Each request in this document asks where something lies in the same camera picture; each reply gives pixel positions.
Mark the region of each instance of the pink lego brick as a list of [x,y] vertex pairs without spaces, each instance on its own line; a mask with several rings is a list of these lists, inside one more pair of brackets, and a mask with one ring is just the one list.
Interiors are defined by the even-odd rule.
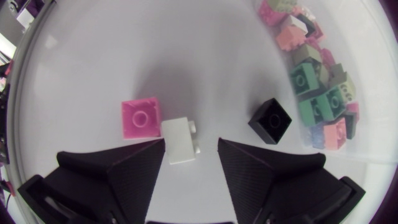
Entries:
[[325,147],[329,150],[340,149],[347,140],[346,120],[340,118],[333,124],[323,127],[325,133]]
[[291,51],[304,44],[305,35],[300,28],[287,26],[276,37],[276,41],[282,50]]
[[286,17],[287,13],[285,12],[275,12],[268,5],[267,0],[263,0],[260,8],[259,8],[260,18],[269,26],[276,26],[280,22],[282,22]]
[[321,52],[321,47],[319,46],[318,41],[314,37],[309,37],[305,39],[305,43],[315,48],[317,51]]
[[349,112],[356,113],[356,122],[358,123],[358,121],[359,121],[359,104],[358,104],[358,102],[349,103],[346,105],[346,108]]
[[328,49],[322,49],[320,51],[320,53],[321,53],[321,58],[322,58],[323,65],[326,67],[326,69],[328,71],[330,71],[330,67],[332,65],[336,65],[335,58],[333,57],[333,55],[331,54],[330,50],[328,50]]
[[160,108],[156,97],[122,102],[123,138],[160,137]]
[[322,32],[319,24],[317,22],[314,22],[315,25],[315,32],[311,34],[310,37],[314,37],[318,43],[326,39],[326,35]]

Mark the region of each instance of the pile of lego bricks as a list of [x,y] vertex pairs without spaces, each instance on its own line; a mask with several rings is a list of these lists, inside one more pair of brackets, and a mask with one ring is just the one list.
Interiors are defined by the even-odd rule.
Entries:
[[303,124],[310,128],[312,146],[338,150],[353,139],[359,120],[355,85],[330,50],[315,16],[297,0],[260,0],[257,12],[265,24],[280,27],[276,42],[288,52],[294,68],[289,73]]

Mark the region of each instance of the white lego brick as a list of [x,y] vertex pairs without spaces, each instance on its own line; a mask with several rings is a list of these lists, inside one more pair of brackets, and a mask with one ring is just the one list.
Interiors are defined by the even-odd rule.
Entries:
[[191,134],[196,132],[193,121],[188,122],[187,118],[163,121],[162,132],[170,164],[192,161],[195,159],[195,153],[200,152],[191,137]]
[[35,18],[32,16],[32,14],[27,10],[24,9],[22,12],[18,15],[17,21],[27,29],[30,24],[33,22]]
[[285,19],[285,21],[282,23],[282,25],[280,25],[280,29],[284,30],[288,26],[295,26],[295,27],[299,28],[300,30],[302,30],[304,32],[304,35],[306,35],[308,33],[308,29],[307,29],[307,26],[305,25],[305,23],[303,23],[302,21],[300,21],[299,19],[297,19],[296,17],[294,17],[292,15],[288,16]]

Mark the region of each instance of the plastic container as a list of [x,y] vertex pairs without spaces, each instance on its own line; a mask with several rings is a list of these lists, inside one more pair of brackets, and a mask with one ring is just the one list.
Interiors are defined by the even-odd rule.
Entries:
[[[285,75],[297,97],[304,147],[398,162],[397,46],[378,2],[254,0],[252,5],[291,71]],[[299,21],[294,24],[291,17]],[[303,24],[308,33],[300,29]]]

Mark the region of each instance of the light green lego brick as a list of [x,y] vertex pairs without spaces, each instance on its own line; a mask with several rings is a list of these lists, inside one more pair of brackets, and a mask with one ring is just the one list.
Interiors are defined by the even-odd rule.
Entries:
[[302,63],[290,72],[293,89],[297,96],[319,88],[319,82],[310,63]]
[[334,121],[346,109],[340,89],[337,86],[316,97],[316,99],[325,121]]
[[314,62],[322,63],[320,53],[308,44],[303,44],[293,53],[294,65],[298,65],[308,58],[312,59]]
[[354,82],[347,72],[341,72],[342,67],[335,67],[334,69],[335,70],[332,71],[334,72],[334,77],[330,81],[330,86],[338,86],[345,103],[352,101],[356,97],[356,88]]
[[292,12],[297,0],[268,0],[268,5],[275,12]]
[[315,126],[323,121],[318,102],[315,98],[298,103],[298,110],[306,127]]
[[346,76],[347,81],[338,86],[345,103],[353,101],[356,97],[355,85],[349,75],[347,74]]

